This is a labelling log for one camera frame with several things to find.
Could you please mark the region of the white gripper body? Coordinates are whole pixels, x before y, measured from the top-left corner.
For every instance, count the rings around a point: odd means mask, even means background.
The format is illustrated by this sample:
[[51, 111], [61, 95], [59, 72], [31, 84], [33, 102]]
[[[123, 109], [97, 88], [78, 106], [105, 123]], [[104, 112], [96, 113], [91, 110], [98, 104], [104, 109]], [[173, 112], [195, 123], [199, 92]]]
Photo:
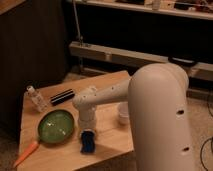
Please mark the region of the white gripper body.
[[78, 126], [81, 130], [95, 130], [96, 116], [94, 112], [81, 111], [78, 118]]

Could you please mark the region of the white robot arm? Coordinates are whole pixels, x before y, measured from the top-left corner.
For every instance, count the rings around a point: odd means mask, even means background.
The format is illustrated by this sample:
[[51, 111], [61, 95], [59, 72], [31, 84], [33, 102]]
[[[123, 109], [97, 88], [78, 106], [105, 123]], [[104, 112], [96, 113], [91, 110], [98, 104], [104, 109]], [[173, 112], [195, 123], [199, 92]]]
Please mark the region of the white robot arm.
[[77, 95], [79, 127], [95, 127], [98, 105], [126, 101], [138, 171], [195, 171], [186, 91], [189, 79], [178, 65], [149, 64], [102, 90]]

